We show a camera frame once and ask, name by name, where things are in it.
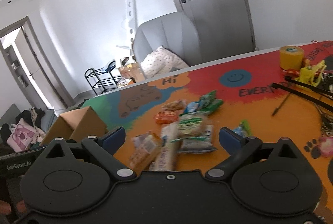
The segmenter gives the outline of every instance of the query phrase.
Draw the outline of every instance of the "painted table surface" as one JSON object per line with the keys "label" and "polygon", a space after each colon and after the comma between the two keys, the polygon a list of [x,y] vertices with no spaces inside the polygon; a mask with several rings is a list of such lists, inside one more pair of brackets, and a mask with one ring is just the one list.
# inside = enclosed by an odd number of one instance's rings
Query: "painted table surface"
{"label": "painted table surface", "polygon": [[[328,70],[333,70],[333,42],[301,46],[311,64],[325,59]],[[203,155],[178,155],[176,170],[200,169],[204,173],[226,159],[229,155],[219,144],[219,130],[223,126],[234,129],[241,120],[246,119],[254,136],[263,142],[277,142],[280,137],[287,136],[298,146],[324,186],[316,213],[325,216],[327,223],[333,224],[333,159],[317,158],[314,154],[317,149],[315,143],[320,137],[319,113],[309,101],[291,95],[277,115],[272,117],[273,110],[286,96],[286,92],[270,86],[273,82],[289,85],[281,74],[277,49],[252,52],[179,70],[95,97],[86,101],[84,106],[91,106],[109,130],[116,126],[126,129],[126,141],[114,157],[128,165],[128,159],[134,152],[130,139],[149,130],[160,133],[161,126],[154,122],[153,117],[161,111],[164,103],[178,99],[197,101],[201,95],[217,90],[217,98],[223,99],[225,103],[209,118],[214,125],[213,144],[218,150]]]}

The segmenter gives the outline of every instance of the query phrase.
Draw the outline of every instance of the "yellow toy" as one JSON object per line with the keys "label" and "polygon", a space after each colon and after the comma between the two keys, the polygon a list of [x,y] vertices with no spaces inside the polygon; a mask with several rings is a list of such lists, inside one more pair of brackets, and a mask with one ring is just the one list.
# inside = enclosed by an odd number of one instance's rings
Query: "yellow toy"
{"label": "yellow toy", "polygon": [[[310,61],[306,60],[305,67],[301,68],[299,71],[299,77],[295,78],[295,80],[317,87],[323,80],[323,71],[326,69],[326,67],[327,65],[325,64],[324,60],[314,66],[311,66]],[[311,91],[310,89],[304,88],[303,86],[299,87],[302,87],[304,90]]]}

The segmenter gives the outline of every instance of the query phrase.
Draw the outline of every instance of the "shelf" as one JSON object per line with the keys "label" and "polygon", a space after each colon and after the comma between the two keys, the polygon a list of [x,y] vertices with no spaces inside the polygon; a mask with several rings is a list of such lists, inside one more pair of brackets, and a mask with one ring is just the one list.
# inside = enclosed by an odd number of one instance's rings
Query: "shelf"
{"label": "shelf", "polygon": [[[99,94],[103,94],[105,92],[112,91],[117,88],[117,83],[121,79],[121,76],[112,75],[111,71],[114,70],[115,68],[116,66],[113,65],[106,73],[102,72],[102,68],[96,70],[94,68],[90,68],[85,72],[84,77],[86,78],[87,82],[89,83],[89,85],[91,86],[96,95],[98,95],[98,93],[95,90],[96,88],[102,89],[102,92],[99,92]],[[110,77],[106,78],[99,77],[100,75],[105,75],[105,74],[109,74]]]}

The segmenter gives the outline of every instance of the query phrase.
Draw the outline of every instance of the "black shoe rack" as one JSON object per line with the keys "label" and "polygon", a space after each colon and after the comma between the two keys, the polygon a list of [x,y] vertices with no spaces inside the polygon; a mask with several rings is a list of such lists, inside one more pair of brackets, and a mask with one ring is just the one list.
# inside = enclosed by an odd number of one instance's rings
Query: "black shoe rack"
{"label": "black shoe rack", "polygon": [[120,80],[121,76],[112,75],[111,71],[114,70],[115,67],[116,66],[111,67],[108,72],[102,72],[102,68],[97,70],[95,70],[94,68],[90,68],[85,72],[84,77],[86,78],[87,82],[96,93],[96,95],[100,95],[102,93],[106,93],[117,88],[117,83]]}

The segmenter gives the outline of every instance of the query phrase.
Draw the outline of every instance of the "door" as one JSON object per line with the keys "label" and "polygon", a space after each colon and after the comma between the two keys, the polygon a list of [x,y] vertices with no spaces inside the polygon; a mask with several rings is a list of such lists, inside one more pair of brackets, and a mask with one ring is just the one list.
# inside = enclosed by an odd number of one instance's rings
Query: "door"
{"label": "door", "polygon": [[30,76],[34,79],[41,92],[49,101],[55,110],[65,109],[65,105],[62,103],[57,92],[50,84],[48,78],[44,75],[42,69],[36,61],[33,53],[30,50],[28,42],[26,41],[25,33],[21,28],[15,39],[15,44],[21,57],[30,72]]}
{"label": "door", "polygon": [[30,45],[30,50],[34,52],[35,58],[38,61],[40,68],[44,71],[44,75],[47,76],[49,83],[52,84],[56,93],[58,93],[59,98],[62,99],[62,103],[65,105],[65,107],[73,106],[75,104],[73,98],[61,83],[60,79],[52,68],[51,63],[47,61],[44,51],[39,46],[39,43],[37,43],[38,40],[35,33],[33,32],[33,29],[28,23],[28,21],[24,23],[23,31],[27,35],[26,40]]}
{"label": "door", "polygon": [[254,51],[245,0],[180,2],[198,30],[205,62]]}

